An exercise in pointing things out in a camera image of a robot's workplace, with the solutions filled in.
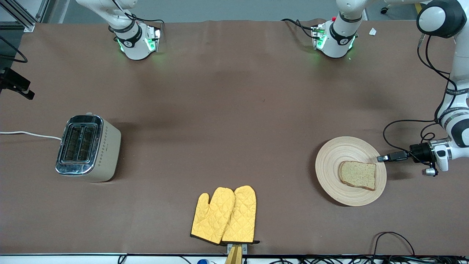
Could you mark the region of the brown toast slice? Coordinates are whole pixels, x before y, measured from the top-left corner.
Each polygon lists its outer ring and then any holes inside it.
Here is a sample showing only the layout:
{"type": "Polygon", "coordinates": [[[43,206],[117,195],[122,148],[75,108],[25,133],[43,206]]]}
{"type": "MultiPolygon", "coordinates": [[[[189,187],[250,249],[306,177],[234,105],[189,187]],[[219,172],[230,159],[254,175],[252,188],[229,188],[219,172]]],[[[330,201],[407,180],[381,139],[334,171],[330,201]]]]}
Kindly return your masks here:
{"type": "Polygon", "coordinates": [[[350,187],[376,190],[377,166],[372,163],[343,161],[339,165],[339,180],[350,187]]]}

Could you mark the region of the round wooden plate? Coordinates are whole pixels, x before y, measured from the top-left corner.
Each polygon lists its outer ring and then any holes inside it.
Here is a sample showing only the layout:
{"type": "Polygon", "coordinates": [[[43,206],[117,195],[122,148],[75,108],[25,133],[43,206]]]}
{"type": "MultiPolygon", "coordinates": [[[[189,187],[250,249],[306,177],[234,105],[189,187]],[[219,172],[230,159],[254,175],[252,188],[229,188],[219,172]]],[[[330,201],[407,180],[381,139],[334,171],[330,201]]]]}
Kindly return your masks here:
{"type": "Polygon", "coordinates": [[[326,142],[315,159],[315,173],[323,190],[337,202],[347,206],[363,206],[380,197],[387,183],[384,163],[377,161],[379,153],[369,143],[357,137],[342,136],[326,142]],[[343,161],[372,163],[377,166],[376,190],[350,187],[339,180],[338,169],[343,161]]]}

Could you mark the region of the cream and chrome toaster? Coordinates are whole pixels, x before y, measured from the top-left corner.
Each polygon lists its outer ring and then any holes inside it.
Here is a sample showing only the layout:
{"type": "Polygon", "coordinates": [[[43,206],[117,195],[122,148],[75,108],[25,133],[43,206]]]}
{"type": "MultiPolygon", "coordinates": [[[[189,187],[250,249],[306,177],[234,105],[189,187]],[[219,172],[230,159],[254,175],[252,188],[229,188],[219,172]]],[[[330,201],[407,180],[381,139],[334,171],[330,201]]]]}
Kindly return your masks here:
{"type": "Polygon", "coordinates": [[[101,116],[73,116],[64,128],[55,170],[84,182],[107,182],[115,174],[121,142],[121,132],[101,116]]]}

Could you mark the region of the brown table cover mat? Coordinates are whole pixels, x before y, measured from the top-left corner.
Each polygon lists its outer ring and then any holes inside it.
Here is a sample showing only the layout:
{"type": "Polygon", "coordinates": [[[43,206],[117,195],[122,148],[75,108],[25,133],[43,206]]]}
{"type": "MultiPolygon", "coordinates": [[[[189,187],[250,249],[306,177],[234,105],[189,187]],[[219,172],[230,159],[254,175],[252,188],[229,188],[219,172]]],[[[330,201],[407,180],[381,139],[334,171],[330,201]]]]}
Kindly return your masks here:
{"type": "Polygon", "coordinates": [[[330,139],[386,154],[389,122],[432,119],[446,81],[417,58],[419,37],[411,21],[367,21],[329,59],[284,22],[167,23],[161,52],[133,61],[107,25],[37,25],[21,40],[29,61],[13,65],[35,97],[3,91],[0,131],[59,137],[91,112],[122,145],[114,178],[89,183],[57,174],[58,140],[0,135],[0,253],[220,253],[190,237],[197,199],[248,184],[251,254],[369,254],[386,231],[417,254],[468,254],[469,159],[436,177],[387,163],[384,192],[359,207],[315,175],[330,139]]]}

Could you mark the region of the yellow quilted oven mitt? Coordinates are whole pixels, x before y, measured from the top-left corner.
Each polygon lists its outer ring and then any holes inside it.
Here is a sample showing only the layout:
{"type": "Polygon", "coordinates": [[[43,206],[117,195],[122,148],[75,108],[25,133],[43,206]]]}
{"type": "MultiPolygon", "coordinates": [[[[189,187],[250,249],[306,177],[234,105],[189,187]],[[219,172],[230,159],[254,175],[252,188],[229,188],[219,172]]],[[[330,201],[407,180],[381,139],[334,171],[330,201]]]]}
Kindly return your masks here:
{"type": "Polygon", "coordinates": [[[215,245],[220,244],[235,200],[233,190],[226,187],[218,187],[212,196],[202,193],[196,204],[190,236],[215,245]]]}
{"type": "Polygon", "coordinates": [[[254,239],[256,224],[257,199],[251,186],[238,187],[234,191],[235,203],[227,228],[222,236],[222,243],[258,244],[254,239]]]}

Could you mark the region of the aluminium frame profile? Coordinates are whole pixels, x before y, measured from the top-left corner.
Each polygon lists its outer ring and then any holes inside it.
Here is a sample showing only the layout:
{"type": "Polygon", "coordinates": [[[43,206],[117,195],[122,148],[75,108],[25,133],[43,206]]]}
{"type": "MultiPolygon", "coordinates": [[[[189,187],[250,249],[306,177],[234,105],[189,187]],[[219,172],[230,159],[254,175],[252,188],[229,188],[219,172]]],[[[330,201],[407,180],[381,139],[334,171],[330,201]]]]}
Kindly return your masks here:
{"type": "Polygon", "coordinates": [[[51,0],[0,0],[0,29],[33,32],[44,22],[51,0]]]}

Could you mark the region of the wooden clamp with metal bracket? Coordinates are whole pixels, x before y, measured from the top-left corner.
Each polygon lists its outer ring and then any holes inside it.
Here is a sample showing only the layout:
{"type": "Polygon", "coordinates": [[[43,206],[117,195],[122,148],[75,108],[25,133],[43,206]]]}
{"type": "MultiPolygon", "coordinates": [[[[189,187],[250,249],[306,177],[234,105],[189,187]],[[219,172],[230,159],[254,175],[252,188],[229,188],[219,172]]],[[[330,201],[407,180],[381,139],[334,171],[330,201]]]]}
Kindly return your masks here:
{"type": "Polygon", "coordinates": [[[227,257],[224,264],[248,264],[247,244],[229,243],[226,247],[227,257]]]}

